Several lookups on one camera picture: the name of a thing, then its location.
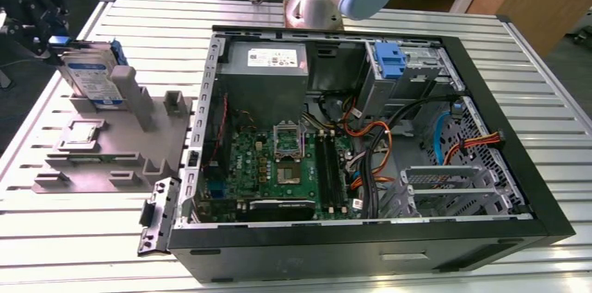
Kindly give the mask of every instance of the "slotted metal table surface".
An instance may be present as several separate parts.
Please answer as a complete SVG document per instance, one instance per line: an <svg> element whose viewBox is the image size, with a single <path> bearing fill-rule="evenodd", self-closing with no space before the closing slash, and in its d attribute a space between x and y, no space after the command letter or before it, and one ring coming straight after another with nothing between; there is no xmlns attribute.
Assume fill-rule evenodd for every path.
<svg viewBox="0 0 592 293"><path fill-rule="evenodd" d="M151 95L177 89L198 97L214 24L282 27L282 6L213 0L102 1L79 39L117 37L138 70L137 80ZM576 236L471 273L201 285L173 256L137 257L138 217L149 193L38 195L31 191L74 111L67 99L71 89L56 74L0 159L0 291L592 290L591 121L513 25L493 16L396 10L365 21L346 19L345 24L346 30L461 38Z"/></svg>

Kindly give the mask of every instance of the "table leg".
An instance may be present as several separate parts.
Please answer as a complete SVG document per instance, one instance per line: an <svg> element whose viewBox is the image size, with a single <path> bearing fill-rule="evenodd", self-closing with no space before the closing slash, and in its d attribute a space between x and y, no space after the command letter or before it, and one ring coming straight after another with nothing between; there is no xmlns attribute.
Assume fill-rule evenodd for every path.
<svg viewBox="0 0 592 293"><path fill-rule="evenodd" d="M464 14L471 6L471 2L473 2L473 0L455 0L449 12Z"/></svg>

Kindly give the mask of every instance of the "circuit board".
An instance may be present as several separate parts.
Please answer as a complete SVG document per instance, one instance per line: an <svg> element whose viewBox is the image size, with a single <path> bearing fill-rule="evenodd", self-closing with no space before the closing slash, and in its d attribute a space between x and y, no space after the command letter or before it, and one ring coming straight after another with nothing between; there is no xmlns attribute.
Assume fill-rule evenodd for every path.
<svg viewBox="0 0 592 293"><path fill-rule="evenodd" d="M250 199L294 199L316 203L313 220L356 218L348 207L322 208L314 134L302 137L305 155L296 160L276 160L273 132L245 131L233 135L230 174L226 181L209 181L213 196L213 222L236 222L237 202ZM294 149L300 140L294 135L278 135L278 149ZM350 151L350 140L336 137L340 154ZM344 199L348 200L341 176Z"/></svg>

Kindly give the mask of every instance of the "motherboard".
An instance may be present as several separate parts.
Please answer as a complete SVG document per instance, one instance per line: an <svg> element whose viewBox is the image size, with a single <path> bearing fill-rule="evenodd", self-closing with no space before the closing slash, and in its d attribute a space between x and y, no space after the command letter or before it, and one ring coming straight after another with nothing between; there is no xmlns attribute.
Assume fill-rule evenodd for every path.
<svg viewBox="0 0 592 293"><path fill-rule="evenodd" d="M289 128L234 133L230 174L225 180L207 181L210 195L198 208L201 220L356 218L345 174L338 169L350 147L345 136L300 133Z"/></svg>

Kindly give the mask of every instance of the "metal bracket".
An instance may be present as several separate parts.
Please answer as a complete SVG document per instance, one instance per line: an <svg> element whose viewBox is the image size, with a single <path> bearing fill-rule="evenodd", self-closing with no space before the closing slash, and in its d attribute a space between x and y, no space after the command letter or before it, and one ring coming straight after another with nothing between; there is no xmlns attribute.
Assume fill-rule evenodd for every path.
<svg viewBox="0 0 592 293"><path fill-rule="evenodd" d="M145 226L138 246L138 256L169 255L169 237L175 217L181 180L175 177L155 183L150 201L145 202L141 224Z"/></svg>

